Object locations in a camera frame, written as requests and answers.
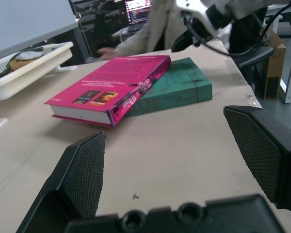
green book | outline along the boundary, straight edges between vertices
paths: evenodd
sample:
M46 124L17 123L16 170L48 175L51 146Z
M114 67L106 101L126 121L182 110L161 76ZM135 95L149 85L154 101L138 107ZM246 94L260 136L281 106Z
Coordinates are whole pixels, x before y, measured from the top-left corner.
M172 62L169 70L132 106L125 117L211 99L210 80L191 58L185 58Z

cardboard box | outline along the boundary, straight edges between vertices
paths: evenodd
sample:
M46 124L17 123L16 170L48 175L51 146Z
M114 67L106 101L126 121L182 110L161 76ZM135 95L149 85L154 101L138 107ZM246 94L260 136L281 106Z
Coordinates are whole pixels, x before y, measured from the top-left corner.
M286 46L280 37L273 31L269 31L271 39L266 46L274 48L274 54L256 66L259 75L259 86L264 99L277 99L279 94L280 80L286 55Z

screw hole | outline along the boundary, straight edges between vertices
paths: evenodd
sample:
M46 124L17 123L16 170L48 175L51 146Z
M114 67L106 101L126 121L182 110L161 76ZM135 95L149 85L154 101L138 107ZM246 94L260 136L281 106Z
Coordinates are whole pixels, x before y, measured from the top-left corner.
M122 219L122 229L126 233L134 233L142 227L145 215L141 211L130 211Z
M187 203L180 206L178 215L183 223L196 224L203 218L203 209L195 203Z

book spine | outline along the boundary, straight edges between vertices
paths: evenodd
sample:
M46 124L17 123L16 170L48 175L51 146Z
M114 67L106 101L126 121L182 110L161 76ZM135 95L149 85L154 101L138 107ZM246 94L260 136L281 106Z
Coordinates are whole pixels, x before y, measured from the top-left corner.
M212 84L208 84L202 87L198 87L198 102L204 102L212 100Z
M148 77L142 82L141 87L119 102L108 113L112 125L116 125L138 99L168 70L171 64L170 57L167 57Z
M132 117L160 110L181 107L197 102L200 101L196 94L196 88L177 91L170 94L141 99L130 109L125 117Z

hand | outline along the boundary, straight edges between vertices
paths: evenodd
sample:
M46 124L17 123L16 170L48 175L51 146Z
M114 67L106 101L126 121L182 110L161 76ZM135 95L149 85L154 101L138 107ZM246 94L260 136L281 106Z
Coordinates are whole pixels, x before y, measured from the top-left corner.
M100 60L110 60L116 57L114 49L112 48L101 48L98 52L101 54Z

